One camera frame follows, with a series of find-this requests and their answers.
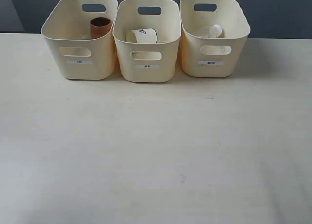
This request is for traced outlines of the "white paper cup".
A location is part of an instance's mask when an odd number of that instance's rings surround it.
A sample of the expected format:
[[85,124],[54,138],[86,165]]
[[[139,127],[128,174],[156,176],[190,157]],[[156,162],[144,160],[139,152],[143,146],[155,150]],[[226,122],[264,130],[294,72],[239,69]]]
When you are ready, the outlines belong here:
[[158,36],[153,28],[128,30],[126,41],[129,43],[156,44]]

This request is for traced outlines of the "clear plastic bottle white cap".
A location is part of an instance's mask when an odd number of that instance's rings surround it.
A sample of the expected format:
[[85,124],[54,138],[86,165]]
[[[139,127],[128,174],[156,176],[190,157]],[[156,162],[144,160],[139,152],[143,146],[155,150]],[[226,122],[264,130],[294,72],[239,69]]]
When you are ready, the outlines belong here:
[[218,24],[211,26],[203,26],[194,32],[195,36],[201,38],[220,38],[222,36],[222,27]]

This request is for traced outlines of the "brown wooden cup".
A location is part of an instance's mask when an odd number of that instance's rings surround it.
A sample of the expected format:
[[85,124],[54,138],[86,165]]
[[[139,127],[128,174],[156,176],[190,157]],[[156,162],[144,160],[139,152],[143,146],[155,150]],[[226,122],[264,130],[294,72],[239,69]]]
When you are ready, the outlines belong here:
[[109,33],[113,22],[106,17],[93,18],[90,21],[91,38],[97,39]]

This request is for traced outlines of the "cream middle plastic bin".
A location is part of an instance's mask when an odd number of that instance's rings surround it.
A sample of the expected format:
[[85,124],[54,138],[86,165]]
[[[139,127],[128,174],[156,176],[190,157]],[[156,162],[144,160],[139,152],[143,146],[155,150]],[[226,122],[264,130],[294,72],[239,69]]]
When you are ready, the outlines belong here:
[[[129,43],[128,30],[153,28],[156,44]],[[118,60],[123,78],[130,82],[162,83],[175,72],[181,19],[172,0],[124,0],[113,26]]]

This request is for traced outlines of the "cream plastic bin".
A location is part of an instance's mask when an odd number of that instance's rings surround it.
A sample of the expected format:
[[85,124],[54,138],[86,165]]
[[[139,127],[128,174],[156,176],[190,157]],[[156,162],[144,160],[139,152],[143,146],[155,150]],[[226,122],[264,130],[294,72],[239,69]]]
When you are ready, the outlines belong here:
[[72,80],[101,80],[110,76],[117,60],[112,31],[93,39],[91,20],[113,21],[117,0],[60,0],[41,28],[41,34],[61,74]]
[[[129,43],[128,30],[153,28],[156,44]],[[162,83],[175,72],[181,19],[172,0],[124,0],[113,26],[118,60],[123,78],[130,82]]]
[[[180,0],[181,66],[193,77],[222,78],[232,74],[250,33],[236,0]],[[218,24],[220,38],[201,38],[194,32]]]

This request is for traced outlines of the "cream right plastic bin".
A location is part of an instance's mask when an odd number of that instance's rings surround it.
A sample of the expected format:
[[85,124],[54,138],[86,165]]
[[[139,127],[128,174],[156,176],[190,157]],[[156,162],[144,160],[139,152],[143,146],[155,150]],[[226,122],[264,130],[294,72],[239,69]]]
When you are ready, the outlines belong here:
[[[193,77],[222,78],[232,74],[250,33],[236,0],[180,0],[181,66]],[[220,38],[201,38],[194,32],[218,24]]]

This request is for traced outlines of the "cream left plastic bin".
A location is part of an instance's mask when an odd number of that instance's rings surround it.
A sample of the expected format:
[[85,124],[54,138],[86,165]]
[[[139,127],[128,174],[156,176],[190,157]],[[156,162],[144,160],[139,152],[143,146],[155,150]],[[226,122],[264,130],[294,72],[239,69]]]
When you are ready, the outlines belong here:
[[41,34],[61,74],[72,80],[101,80],[110,76],[117,60],[112,31],[93,39],[91,20],[113,21],[117,0],[60,0],[41,28]]

